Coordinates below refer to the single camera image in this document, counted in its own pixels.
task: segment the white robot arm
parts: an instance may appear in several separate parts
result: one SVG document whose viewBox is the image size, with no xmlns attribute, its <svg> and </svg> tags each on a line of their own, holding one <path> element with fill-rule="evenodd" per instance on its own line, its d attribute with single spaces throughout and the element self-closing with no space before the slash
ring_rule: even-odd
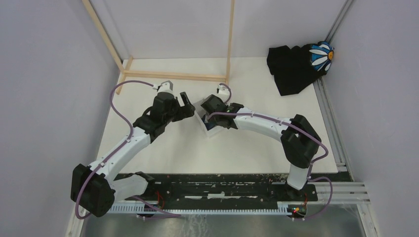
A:
<svg viewBox="0 0 419 237">
<path fill-rule="evenodd" d="M 184 106 L 180 106 L 173 95 L 172 88 L 173 84 L 170 81 L 156 86 L 158 93 L 154 98 L 153 106 L 146 109 L 143 115 L 133 123 L 131 137 L 126 135 L 108 154 L 89 166 L 79 164 L 73 170 L 71 185 L 73 201 L 77 202 L 78 196 L 81 195 L 80 205 L 93 215 L 100 217 L 111 208 L 113 203 L 145 192 L 152 178 L 142 172 L 120 180 L 115 180 L 115 178 L 138 152 L 150 145 L 165 131 L 165 127 L 170 122 L 194 115 L 195 107 L 191 105 L 186 93 L 180 94 L 184 103 Z M 84 191 L 79 194 L 84 184 Z"/>
<path fill-rule="evenodd" d="M 317 153 L 319 145 L 292 127 L 303 130 L 321 142 L 319 135 L 304 116 L 280 118 L 264 115 L 241 104 L 226 105 L 215 95 L 210 95 L 201 106 L 207 112 L 209 123 L 227 129 L 254 131 L 281 142 L 287 160 L 291 163 L 287 185 L 297 191 L 304 187 L 307 183 L 311 160 Z"/>
</svg>

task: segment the flower-patterned object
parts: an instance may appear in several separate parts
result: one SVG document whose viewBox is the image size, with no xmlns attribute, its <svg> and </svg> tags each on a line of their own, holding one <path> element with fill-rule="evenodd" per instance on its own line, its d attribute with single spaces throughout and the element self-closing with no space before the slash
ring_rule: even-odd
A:
<svg viewBox="0 0 419 237">
<path fill-rule="evenodd" d="M 327 72 L 330 68 L 333 58 L 333 47 L 330 46 L 327 42 L 319 42 L 317 45 L 311 45 L 311 66 L 320 71 L 324 68 Z"/>
</svg>

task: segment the wooden beam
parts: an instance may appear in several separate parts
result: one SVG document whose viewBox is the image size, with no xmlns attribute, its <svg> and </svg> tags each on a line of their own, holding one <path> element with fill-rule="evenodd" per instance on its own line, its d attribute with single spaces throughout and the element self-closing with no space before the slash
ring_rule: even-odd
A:
<svg viewBox="0 0 419 237">
<path fill-rule="evenodd" d="M 111 39 L 109 38 L 108 34 L 106 33 L 105 28 L 103 27 L 102 23 L 100 22 L 99 17 L 96 14 L 96 11 L 94 10 L 92 4 L 90 3 L 90 0 L 82 0 L 84 7 L 86 8 L 87 12 L 89 13 L 90 17 L 92 18 L 92 21 L 94 22 L 96 28 L 98 29 L 100 35 L 102 36 L 103 41 L 105 42 L 106 46 L 108 47 L 109 52 L 111 53 L 112 57 L 114 58 L 115 63 L 117 64 L 119 70 L 121 72 L 124 71 L 124 67 L 122 66 L 121 59 L 115 50 L 114 45 L 111 42 Z"/>
<path fill-rule="evenodd" d="M 183 80 L 204 80 L 204 81 L 225 82 L 225 76 L 223 75 L 166 73 L 166 72 L 131 71 L 131 70 L 125 70 L 124 74 L 127 77 L 137 77 L 137 78 L 162 78 L 162 79 L 183 79 Z"/>
<path fill-rule="evenodd" d="M 234 19 L 235 0 L 231 0 L 230 5 L 230 28 L 228 30 L 228 50 L 227 50 L 227 71 L 225 74 L 225 83 L 228 85 L 230 79 L 230 57 L 231 57 L 231 39 L 233 37 L 233 19 Z"/>
<path fill-rule="evenodd" d="M 131 55 L 128 59 L 128 62 L 126 63 L 125 70 L 129 70 L 133 60 L 134 60 L 134 58 Z M 124 73 L 125 70 L 122 72 L 122 78 L 121 78 L 121 81 L 118 82 L 118 84 L 125 81 L 125 79 L 126 79 L 126 74 Z M 122 90 L 123 86 L 124 85 L 121 85 L 120 87 L 117 88 L 117 91 L 115 92 L 117 95 L 119 95 L 121 93 L 121 90 Z"/>
</svg>

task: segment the white table surface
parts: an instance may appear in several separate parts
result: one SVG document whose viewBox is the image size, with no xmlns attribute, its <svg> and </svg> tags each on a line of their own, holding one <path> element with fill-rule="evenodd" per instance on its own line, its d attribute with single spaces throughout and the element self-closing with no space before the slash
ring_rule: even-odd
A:
<svg viewBox="0 0 419 237">
<path fill-rule="evenodd" d="M 133 61 L 131 70 L 223 75 L 225 63 L 225 58 L 137 59 Z M 158 84 L 167 80 L 126 78 L 131 79 Z M 181 101 L 179 93 L 186 91 L 191 103 L 214 93 L 218 85 L 218 82 L 195 80 L 171 81 L 179 100 Z M 296 114 L 305 116 L 330 151 L 328 157 L 314 164 L 313 172 L 337 172 L 313 85 L 298 95 L 282 97 L 273 76 L 269 74 L 266 58 L 257 57 L 232 58 L 230 87 L 233 91 L 230 102 L 278 117 L 293 118 Z M 125 84 L 121 94 L 114 96 L 114 103 L 123 115 L 134 122 L 152 105 L 154 96 L 156 91 L 149 86 L 138 83 Z M 112 149 L 127 133 L 127 124 L 111 110 L 98 158 Z M 323 152 L 319 148 L 315 157 Z M 278 141 L 251 131 L 235 129 L 225 130 L 207 138 L 199 121 L 192 117 L 170 123 L 165 133 L 139 152 L 122 172 L 288 173 L 289 168 L 290 164 Z"/>
</svg>

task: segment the white wall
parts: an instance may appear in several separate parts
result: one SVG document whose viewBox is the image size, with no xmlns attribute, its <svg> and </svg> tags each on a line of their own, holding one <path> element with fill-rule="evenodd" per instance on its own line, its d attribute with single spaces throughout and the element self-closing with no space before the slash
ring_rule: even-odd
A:
<svg viewBox="0 0 419 237">
<path fill-rule="evenodd" d="M 236 0 L 233 57 L 324 40 L 344 0 Z M 92 0 L 118 53 L 226 57 L 230 0 Z"/>
<path fill-rule="evenodd" d="M 63 236 L 117 69 L 80 0 L 2 2 L 0 32 L 0 235 Z"/>
<path fill-rule="evenodd" d="M 419 1 L 356 1 L 325 79 L 384 237 L 418 236 Z"/>
</svg>

